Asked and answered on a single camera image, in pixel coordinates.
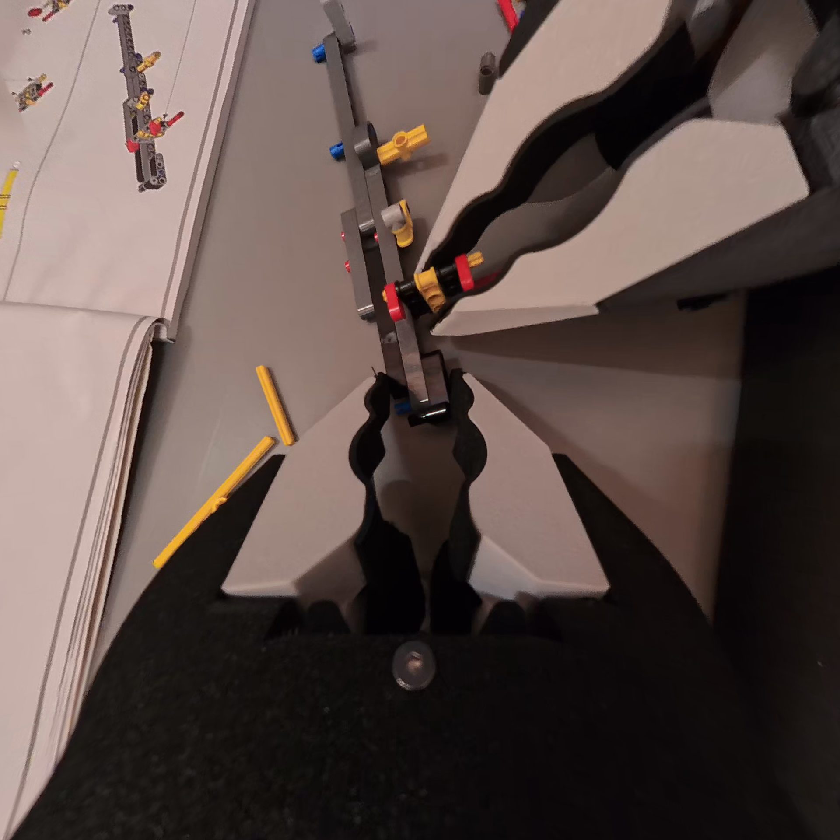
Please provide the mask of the yellow lego axle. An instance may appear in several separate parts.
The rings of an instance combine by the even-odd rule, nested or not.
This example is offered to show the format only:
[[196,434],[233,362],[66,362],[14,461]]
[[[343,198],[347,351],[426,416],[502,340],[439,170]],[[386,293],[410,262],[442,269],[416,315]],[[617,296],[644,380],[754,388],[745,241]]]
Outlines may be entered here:
[[271,436],[265,436],[258,442],[258,444],[237,465],[223,483],[216,488],[210,498],[204,502],[198,511],[193,514],[190,520],[157,555],[152,563],[156,570],[162,569],[168,563],[173,554],[179,550],[181,546],[183,546],[183,543],[188,540],[196,530],[198,530],[205,520],[212,516],[223,504],[226,503],[228,498],[233,494],[238,486],[248,477],[253,468],[255,468],[260,460],[263,459],[276,445],[277,440]]
[[277,390],[273,374],[270,369],[263,364],[257,366],[255,368],[255,372],[258,377],[261,390],[266,398],[266,402],[274,420],[280,440],[284,446],[290,447],[297,442],[297,438],[280,399],[280,394]]

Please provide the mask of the lego instruction booklet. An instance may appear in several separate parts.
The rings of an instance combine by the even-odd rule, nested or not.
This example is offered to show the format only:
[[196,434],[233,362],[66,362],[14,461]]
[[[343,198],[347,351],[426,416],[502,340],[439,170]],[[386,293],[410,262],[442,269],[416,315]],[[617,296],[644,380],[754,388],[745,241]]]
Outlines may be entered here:
[[2,838],[77,723],[256,5],[2,2]]

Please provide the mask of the long grey lego beam assembly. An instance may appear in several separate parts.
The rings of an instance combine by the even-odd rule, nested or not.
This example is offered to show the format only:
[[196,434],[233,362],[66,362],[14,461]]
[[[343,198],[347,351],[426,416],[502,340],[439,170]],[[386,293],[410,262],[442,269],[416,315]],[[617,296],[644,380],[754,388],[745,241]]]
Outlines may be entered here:
[[412,426],[441,424],[448,419],[448,375],[440,352],[423,352],[418,342],[414,310],[422,297],[417,290],[400,296],[404,283],[399,251],[413,242],[413,222],[405,202],[390,202],[383,167],[406,160],[427,143],[424,126],[398,132],[381,143],[373,125],[356,117],[345,58],[356,38],[341,2],[321,2],[332,31],[312,50],[327,69],[340,142],[330,148],[335,161],[345,163],[353,199],[341,215],[353,299],[364,322],[379,336],[385,373],[395,382],[392,398],[398,414]]

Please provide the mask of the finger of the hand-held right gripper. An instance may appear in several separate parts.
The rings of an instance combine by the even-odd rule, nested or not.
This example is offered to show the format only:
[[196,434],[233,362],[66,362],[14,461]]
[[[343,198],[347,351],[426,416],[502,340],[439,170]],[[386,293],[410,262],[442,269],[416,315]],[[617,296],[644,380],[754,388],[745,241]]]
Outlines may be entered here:
[[459,337],[594,316],[599,302],[807,198],[779,124],[693,119],[631,163],[603,209],[560,244],[515,258],[433,327]]
[[418,267],[449,261],[592,135],[612,168],[703,98],[715,2],[530,2]]

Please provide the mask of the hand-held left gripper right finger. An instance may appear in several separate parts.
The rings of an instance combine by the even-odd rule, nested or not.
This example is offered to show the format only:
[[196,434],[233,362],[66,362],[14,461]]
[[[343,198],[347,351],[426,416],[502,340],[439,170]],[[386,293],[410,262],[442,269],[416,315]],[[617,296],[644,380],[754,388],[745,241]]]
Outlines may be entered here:
[[601,599],[610,585],[553,453],[472,374],[450,375],[463,481],[429,589],[433,634],[477,633],[503,603]]

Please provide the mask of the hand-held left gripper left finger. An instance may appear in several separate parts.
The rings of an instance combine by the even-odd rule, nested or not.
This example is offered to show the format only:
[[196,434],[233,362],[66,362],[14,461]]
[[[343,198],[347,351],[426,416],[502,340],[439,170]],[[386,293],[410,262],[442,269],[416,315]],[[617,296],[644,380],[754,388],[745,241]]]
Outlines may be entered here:
[[364,380],[292,447],[227,573],[226,595],[329,602],[367,634],[420,629],[426,603],[413,545],[385,519],[375,488],[395,384]]

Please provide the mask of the red yellow black lego assembly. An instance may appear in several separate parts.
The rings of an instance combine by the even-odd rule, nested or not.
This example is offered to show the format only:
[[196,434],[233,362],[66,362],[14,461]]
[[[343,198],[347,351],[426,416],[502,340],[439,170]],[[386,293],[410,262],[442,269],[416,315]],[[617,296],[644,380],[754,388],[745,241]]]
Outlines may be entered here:
[[408,314],[419,318],[438,313],[450,302],[474,291],[475,269],[484,261],[483,254],[474,251],[455,257],[441,268],[428,268],[408,279],[386,284],[382,299],[392,321],[405,321]]

